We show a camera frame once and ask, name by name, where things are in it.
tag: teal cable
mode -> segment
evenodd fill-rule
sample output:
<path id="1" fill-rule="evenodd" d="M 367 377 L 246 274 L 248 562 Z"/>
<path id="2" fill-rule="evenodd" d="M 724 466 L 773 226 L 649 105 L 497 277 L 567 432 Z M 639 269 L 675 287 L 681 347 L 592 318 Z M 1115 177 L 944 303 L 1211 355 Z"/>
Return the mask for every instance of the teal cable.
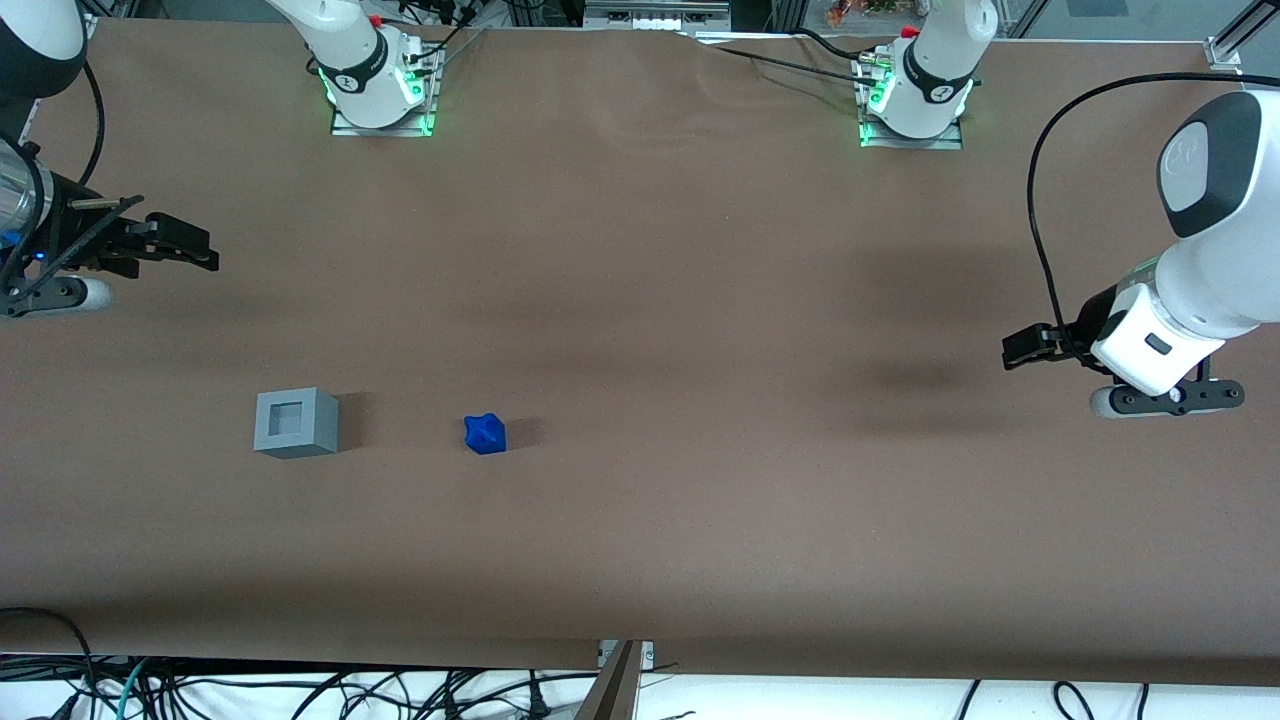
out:
<path id="1" fill-rule="evenodd" d="M 133 666 L 133 671 L 129 673 L 128 679 L 124 680 L 124 687 L 120 688 L 120 705 L 115 706 L 115 720 L 124 720 L 124 706 L 129 703 L 129 693 L 133 692 L 133 685 L 138 682 L 138 674 L 142 673 L 142 666 L 147 664 L 147 659 L 143 657 Z"/>

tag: gray box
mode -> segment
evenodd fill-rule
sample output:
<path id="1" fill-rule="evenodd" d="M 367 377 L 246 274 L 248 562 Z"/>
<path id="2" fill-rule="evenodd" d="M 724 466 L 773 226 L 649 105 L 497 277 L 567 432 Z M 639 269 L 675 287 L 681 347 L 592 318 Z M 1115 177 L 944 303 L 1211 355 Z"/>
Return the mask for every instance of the gray box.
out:
<path id="1" fill-rule="evenodd" d="M 338 398 L 316 387 L 259 393 L 253 450 L 280 460 L 338 452 Z"/>

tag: brown table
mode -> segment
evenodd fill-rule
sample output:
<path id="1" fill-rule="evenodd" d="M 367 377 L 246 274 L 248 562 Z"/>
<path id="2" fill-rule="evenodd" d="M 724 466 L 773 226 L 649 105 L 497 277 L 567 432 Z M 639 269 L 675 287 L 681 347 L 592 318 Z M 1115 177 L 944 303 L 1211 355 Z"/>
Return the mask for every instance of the brown table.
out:
<path id="1" fill-rule="evenodd" d="M 1217 416 L 1102 421 L 1092 373 L 1000 365 L 1048 319 L 1036 133 L 1197 45 L 997 44 L 950 154 L 863 150 L 847 87 L 667 33 L 485 33 L 417 141 L 329 137 L 287 26 L 104 22 L 91 59 L 95 187 L 223 269 L 4 327 L 0 602 L 134 655 L 1280 682 L 1280 333 L 1220 354 L 1251 397 Z M 1172 241 L 1156 156 L 1221 90 L 1064 123 L 1069 311 Z M 74 176 L 92 126 L 79 83 L 33 137 Z M 252 452 L 256 393 L 307 386 L 347 450 Z M 484 411 L 512 452 L 462 447 Z"/>

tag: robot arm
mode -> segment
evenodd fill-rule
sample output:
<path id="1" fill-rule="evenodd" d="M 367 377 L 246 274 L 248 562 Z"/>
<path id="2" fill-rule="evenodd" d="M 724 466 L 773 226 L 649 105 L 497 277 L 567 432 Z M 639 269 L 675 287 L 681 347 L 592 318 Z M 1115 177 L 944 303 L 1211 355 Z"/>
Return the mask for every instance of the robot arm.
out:
<path id="1" fill-rule="evenodd" d="M 1116 398 L 1172 414 L 1239 405 L 1238 383 L 1185 378 L 1226 341 L 1280 322 L 1280 92 L 1230 92 L 1197 110 L 1157 177 L 1179 241 L 1089 300 L 1068 337 L 1041 324 L 1005 340 L 1006 369 L 1061 357 L 1057 345 L 1088 348 L 1084 360 L 1124 383 L 1094 395 L 1105 416 L 1130 414 Z"/>
<path id="2" fill-rule="evenodd" d="M 204 229 L 161 213 L 142 222 L 124 218 L 141 196 L 104 199 L 82 184 L 87 179 L 46 168 L 38 149 L 18 145 L 31 104 L 65 90 L 83 67 L 84 26 L 76 0 L 0 0 L 0 318 L 108 306 L 105 282 L 56 274 L 64 269 L 127 278 L 138 277 L 141 260 L 218 269 Z M 37 263 L 38 274 L 28 277 Z"/>
<path id="3" fill-rule="evenodd" d="M 916 37 L 888 46 L 891 82 L 868 109 L 910 138 L 942 135 L 963 111 L 973 72 L 1000 26 L 991 0 L 938 0 Z"/>
<path id="4" fill-rule="evenodd" d="M 426 97 L 422 40 L 374 27 L 356 0 L 266 0 L 302 33 L 329 99 L 352 124 L 390 126 Z"/>

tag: blue cube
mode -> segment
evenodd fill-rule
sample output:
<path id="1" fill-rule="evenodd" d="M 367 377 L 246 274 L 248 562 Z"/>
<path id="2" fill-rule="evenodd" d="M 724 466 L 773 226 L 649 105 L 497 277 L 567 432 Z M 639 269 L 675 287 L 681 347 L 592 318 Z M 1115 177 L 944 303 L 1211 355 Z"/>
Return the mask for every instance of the blue cube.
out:
<path id="1" fill-rule="evenodd" d="M 259 393 L 253 450 L 280 460 L 338 452 L 338 398 L 315 387 Z"/>
<path id="2" fill-rule="evenodd" d="M 462 419 L 467 429 L 463 442 L 475 451 L 476 455 L 490 455 L 507 451 L 507 427 L 502 424 L 493 413 Z"/>

